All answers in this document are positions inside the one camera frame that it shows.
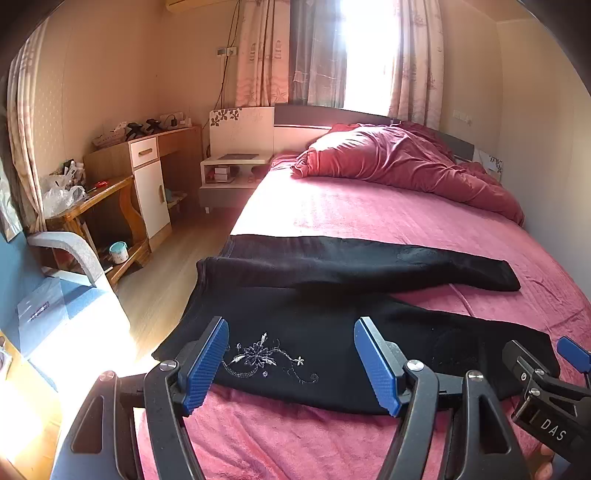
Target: box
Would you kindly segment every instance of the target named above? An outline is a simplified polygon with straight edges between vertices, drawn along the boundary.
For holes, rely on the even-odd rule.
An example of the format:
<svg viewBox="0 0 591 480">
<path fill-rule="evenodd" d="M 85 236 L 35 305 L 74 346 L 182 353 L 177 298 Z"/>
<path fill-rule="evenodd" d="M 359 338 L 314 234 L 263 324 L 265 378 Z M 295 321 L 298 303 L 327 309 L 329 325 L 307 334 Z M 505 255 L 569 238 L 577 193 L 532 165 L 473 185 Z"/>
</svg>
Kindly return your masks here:
<svg viewBox="0 0 591 480">
<path fill-rule="evenodd" d="M 230 175 L 230 167 L 227 165 L 216 165 L 214 173 L 216 175 Z"/>
</svg>

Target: small cup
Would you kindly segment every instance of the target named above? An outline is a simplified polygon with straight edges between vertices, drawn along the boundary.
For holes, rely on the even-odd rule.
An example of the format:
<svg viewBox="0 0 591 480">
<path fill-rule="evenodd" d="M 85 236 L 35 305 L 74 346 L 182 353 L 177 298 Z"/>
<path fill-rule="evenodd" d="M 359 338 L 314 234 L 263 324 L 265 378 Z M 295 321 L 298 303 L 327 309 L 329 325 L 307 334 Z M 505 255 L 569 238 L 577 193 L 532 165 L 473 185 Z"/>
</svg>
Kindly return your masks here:
<svg viewBox="0 0 591 480">
<path fill-rule="evenodd" d="M 129 258 L 127 253 L 127 244 L 125 242 L 116 242 L 109 247 L 109 253 L 115 263 L 123 263 Z"/>
</svg>

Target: plastic bag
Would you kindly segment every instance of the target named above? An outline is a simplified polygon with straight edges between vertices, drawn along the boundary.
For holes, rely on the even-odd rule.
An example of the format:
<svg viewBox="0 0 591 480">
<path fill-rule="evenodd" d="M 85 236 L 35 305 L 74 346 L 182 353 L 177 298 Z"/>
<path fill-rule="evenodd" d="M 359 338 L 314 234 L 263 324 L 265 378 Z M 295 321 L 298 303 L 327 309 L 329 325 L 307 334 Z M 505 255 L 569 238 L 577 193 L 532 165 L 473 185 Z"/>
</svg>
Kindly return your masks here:
<svg viewBox="0 0 591 480">
<path fill-rule="evenodd" d="M 51 218 L 84 199 L 84 187 L 72 186 L 81 177 L 83 170 L 72 161 L 65 175 L 49 175 L 43 178 L 43 213 Z"/>
<path fill-rule="evenodd" d="M 29 359 L 55 328 L 69 320 L 60 279 L 48 277 L 17 306 L 21 354 Z"/>
</svg>

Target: white cabinet door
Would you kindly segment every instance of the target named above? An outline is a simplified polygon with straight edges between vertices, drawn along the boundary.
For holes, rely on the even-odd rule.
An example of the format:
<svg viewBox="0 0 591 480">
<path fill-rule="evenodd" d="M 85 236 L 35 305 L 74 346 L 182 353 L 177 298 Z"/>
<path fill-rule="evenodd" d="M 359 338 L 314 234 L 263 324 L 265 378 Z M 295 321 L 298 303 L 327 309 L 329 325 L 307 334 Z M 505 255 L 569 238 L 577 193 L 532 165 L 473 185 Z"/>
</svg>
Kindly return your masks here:
<svg viewBox="0 0 591 480">
<path fill-rule="evenodd" d="M 152 238 L 170 223 L 160 161 L 137 169 L 134 176 L 139 209 L 144 217 L 148 237 Z"/>
</svg>

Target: air conditioner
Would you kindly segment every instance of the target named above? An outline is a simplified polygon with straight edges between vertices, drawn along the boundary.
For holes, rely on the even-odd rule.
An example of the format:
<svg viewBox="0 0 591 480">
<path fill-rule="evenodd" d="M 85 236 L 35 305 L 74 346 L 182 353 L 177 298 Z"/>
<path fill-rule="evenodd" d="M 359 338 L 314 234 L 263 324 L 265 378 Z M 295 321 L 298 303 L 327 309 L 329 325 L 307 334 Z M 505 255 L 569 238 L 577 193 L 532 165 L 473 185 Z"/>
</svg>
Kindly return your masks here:
<svg viewBox="0 0 591 480">
<path fill-rule="evenodd" d="M 185 12 L 192 8 L 205 7 L 211 4 L 220 4 L 232 0 L 166 0 L 166 9 L 172 13 Z"/>
</svg>

